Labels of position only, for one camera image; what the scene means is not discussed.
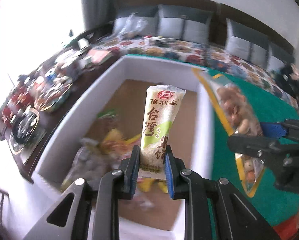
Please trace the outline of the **peanut snack bag yellow edge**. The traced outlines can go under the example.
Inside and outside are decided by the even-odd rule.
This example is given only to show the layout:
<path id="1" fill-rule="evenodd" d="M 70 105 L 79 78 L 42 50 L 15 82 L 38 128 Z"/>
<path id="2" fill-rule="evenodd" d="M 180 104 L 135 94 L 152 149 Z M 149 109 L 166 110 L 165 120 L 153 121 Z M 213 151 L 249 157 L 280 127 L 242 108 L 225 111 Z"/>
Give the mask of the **peanut snack bag yellow edge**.
<path id="1" fill-rule="evenodd" d="M 241 89 L 223 74 L 214 76 L 208 70 L 193 68 L 193 73 L 207 91 L 210 102 L 229 136 L 232 134 L 262 136 L 258 118 Z M 246 195 L 252 198 L 264 174 L 264 165 L 255 157 L 235 153 L 239 179 Z"/>

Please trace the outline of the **clear vacuum sausage pack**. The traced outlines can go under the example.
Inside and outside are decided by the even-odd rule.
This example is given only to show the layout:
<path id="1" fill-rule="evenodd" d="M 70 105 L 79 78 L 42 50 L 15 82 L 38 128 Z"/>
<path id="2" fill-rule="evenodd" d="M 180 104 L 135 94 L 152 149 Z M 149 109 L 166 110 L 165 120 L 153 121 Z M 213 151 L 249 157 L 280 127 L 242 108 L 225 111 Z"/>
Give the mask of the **clear vacuum sausage pack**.
<path id="1" fill-rule="evenodd" d="M 118 156 L 114 152 L 110 154 L 102 152 L 97 140 L 82 138 L 80 142 L 81 147 L 61 185 L 61 191 L 65 191 L 79 178 L 87 181 L 100 179 L 118 161 Z"/>

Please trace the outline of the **yellow chicken feet snack bag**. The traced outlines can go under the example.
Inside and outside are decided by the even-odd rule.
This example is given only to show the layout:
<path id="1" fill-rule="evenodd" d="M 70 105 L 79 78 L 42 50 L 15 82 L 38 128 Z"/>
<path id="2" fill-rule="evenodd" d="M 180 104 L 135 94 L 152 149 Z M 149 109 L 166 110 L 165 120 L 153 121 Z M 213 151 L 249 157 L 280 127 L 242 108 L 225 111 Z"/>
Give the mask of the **yellow chicken feet snack bag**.
<path id="1" fill-rule="evenodd" d="M 116 169 L 120 165 L 120 161 L 131 156 L 133 147 L 135 145 L 139 145 L 140 141 L 140 134 L 137 134 L 130 139 L 125 139 L 123 134 L 118 129 L 112 129 L 107 133 L 103 141 L 99 143 L 102 152 L 105 152 L 106 154 L 114 152 L 118 156 L 118 161 L 114 166 L 110 167 L 112 169 Z"/>

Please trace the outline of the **white green rice cracker pack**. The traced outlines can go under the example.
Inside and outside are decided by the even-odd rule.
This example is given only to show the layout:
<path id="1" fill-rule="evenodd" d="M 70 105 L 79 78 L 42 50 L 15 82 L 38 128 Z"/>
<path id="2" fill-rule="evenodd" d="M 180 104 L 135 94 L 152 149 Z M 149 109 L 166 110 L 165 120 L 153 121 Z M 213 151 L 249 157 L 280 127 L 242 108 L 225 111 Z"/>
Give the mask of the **white green rice cracker pack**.
<path id="1" fill-rule="evenodd" d="M 165 179 L 164 162 L 168 136 L 185 94 L 185 90 L 170 85 L 147 88 L 139 178 Z"/>

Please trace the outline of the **orange sausage stick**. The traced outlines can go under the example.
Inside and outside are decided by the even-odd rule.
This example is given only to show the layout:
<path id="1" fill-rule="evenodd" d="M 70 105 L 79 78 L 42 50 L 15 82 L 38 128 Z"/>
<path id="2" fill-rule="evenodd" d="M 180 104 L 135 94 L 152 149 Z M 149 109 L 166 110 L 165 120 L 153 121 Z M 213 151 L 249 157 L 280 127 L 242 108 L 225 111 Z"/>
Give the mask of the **orange sausage stick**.
<path id="1" fill-rule="evenodd" d="M 101 111 L 97 115 L 97 120 L 104 135 L 118 127 L 118 114 L 115 109 Z"/>

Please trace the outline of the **grey pillow far right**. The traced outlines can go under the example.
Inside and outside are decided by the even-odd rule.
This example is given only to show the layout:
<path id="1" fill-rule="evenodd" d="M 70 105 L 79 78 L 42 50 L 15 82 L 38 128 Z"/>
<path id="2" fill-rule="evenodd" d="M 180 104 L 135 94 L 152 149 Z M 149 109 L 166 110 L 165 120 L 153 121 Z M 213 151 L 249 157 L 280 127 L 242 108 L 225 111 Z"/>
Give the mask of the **grey pillow far right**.
<path id="1" fill-rule="evenodd" d="M 294 64 L 295 58 L 273 42 L 269 43 L 267 72 L 279 73 L 286 65 Z"/>

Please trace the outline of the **grey pillow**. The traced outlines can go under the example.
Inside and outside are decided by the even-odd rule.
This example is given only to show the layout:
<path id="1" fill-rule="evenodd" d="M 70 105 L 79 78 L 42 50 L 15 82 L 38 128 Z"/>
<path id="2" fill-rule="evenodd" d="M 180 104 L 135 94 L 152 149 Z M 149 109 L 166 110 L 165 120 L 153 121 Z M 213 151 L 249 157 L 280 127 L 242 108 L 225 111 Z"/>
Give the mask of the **grey pillow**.
<path id="1" fill-rule="evenodd" d="M 114 20 L 113 35 L 134 33 L 154 36 L 158 27 L 158 6 L 120 7 Z"/>
<path id="2" fill-rule="evenodd" d="M 267 35 L 228 18 L 226 26 L 226 52 L 261 68 L 266 68 L 269 54 Z"/>
<path id="3" fill-rule="evenodd" d="M 273 42 L 269 43 L 267 72 L 279 73 L 286 65 L 294 64 L 295 58 Z"/>
<path id="4" fill-rule="evenodd" d="M 212 11 L 177 5 L 158 5 L 158 35 L 206 44 L 209 40 Z"/>

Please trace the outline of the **grey pillow centre right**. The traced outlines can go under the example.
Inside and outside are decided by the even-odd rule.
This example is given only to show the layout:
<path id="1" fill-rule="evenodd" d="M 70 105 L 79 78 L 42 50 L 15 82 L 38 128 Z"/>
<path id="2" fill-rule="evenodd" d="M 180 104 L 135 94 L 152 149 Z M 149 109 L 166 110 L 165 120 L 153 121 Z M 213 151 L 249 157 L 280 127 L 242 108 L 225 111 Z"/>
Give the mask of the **grey pillow centre right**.
<path id="1" fill-rule="evenodd" d="M 269 54 L 267 35 L 228 18 L 226 26 L 226 52 L 261 68 L 266 68 Z"/>

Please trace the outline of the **white foam box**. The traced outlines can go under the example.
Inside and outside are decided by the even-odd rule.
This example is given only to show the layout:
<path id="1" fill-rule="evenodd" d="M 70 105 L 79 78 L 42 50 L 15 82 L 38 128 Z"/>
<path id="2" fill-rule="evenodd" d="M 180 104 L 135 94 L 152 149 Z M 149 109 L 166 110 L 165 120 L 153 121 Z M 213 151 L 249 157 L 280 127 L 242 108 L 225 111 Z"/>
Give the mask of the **white foam box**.
<path id="1" fill-rule="evenodd" d="M 123 56 L 93 82 L 58 125 L 35 169 L 35 183 L 56 201 L 81 139 L 101 143 L 113 129 L 120 132 L 121 140 L 139 135 L 146 89 L 156 84 L 186 90 L 168 143 L 174 156 L 183 159 L 187 167 L 203 178 L 211 178 L 214 114 L 192 68 L 199 69 L 157 57 Z M 154 202 L 154 209 L 145 211 L 120 203 L 120 239 L 184 239 L 185 201 L 172 204 L 156 187 L 144 195 Z"/>

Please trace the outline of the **cluttered dark side table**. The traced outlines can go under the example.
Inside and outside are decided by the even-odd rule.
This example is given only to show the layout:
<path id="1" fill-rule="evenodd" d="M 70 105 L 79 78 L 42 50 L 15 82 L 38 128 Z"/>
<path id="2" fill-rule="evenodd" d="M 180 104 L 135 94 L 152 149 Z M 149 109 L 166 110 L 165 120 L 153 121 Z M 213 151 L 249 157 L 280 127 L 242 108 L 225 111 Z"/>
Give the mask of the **cluttered dark side table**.
<path id="1" fill-rule="evenodd" d="M 19 84 L 0 108 L 0 139 L 14 138 L 18 149 L 11 150 L 23 178 L 32 182 L 31 175 L 45 146 L 61 120 L 79 97 L 117 59 L 92 64 L 82 70 L 80 60 L 87 49 L 78 41 L 91 45 L 113 28 L 109 23 L 81 33 L 60 52 L 45 61 L 29 75 L 20 76 Z"/>

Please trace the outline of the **floral bed sheet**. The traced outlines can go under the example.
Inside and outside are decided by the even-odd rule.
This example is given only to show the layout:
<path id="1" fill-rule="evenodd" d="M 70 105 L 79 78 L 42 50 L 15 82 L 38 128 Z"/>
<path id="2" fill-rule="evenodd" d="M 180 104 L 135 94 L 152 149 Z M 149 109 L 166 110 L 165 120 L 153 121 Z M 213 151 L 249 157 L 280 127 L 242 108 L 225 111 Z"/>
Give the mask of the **floral bed sheet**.
<path id="1" fill-rule="evenodd" d="M 150 43 L 145 38 L 134 38 L 131 40 L 113 38 L 109 41 L 92 44 L 91 47 L 99 50 L 110 50 L 117 56 L 137 54 L 163 57 L 211 68 L 260 87 L 285 101 L 297 111 L 299 110 L 298 101 L 278 87 L 265 69 L 233 56 L 224 49 L 215 46 L 179 40 L 172 40 L 167 44 L 158 44 Z"/>

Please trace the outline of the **grey pillow centre left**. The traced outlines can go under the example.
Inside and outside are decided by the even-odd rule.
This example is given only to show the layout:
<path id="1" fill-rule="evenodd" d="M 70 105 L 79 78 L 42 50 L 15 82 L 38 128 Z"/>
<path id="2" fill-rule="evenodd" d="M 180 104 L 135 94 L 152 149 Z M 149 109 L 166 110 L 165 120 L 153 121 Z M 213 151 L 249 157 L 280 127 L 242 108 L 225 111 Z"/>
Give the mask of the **grey pillow centre left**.
<path id="1" fill-rule="evenodd" d="M 212 11 L 177 5 L 158 5 L 158 35 L 206 44 L 209 40 Z"/>

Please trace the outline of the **grey pillow far left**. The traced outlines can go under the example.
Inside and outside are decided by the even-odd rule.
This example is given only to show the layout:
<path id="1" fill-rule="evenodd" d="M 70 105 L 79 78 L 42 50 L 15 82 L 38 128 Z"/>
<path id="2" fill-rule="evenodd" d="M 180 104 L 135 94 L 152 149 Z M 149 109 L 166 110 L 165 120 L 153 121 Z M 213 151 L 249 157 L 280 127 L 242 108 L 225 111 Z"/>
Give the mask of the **grey pillow far left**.
<path id="1" fill-rule="evenodd" d="M 158 27 L 158 6 L 120 7 L 114 20 L 113 35 L 134 33 L 154 36 Z"/>

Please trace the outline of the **white plastic bag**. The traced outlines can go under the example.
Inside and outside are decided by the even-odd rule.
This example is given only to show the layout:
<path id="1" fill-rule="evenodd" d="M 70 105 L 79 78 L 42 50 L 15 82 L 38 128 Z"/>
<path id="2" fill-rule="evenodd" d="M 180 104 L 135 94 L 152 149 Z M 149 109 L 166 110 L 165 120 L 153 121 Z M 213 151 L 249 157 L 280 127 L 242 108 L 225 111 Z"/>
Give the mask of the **white plastic bag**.
<path id="1" fill-rule="evenodd" d="M 134 38 L 147 27 L 148 22 L 145 18 L 138 17 L 136 13 L 130 14 L 126 19 L 124 27 L 118 33 L 121 38 Z"/>

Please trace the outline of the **grey curtain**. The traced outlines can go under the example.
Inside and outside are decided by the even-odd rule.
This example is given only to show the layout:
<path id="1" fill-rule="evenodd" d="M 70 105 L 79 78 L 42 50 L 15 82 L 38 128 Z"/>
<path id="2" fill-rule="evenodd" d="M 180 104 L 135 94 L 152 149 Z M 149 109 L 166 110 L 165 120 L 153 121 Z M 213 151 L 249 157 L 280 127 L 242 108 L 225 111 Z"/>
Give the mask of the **grey curtain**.
<path id="1" fill-rule="evenodd" d="M 81 0 L 85 28 L 108 23 L 115 16 L 115 0 Z"/>

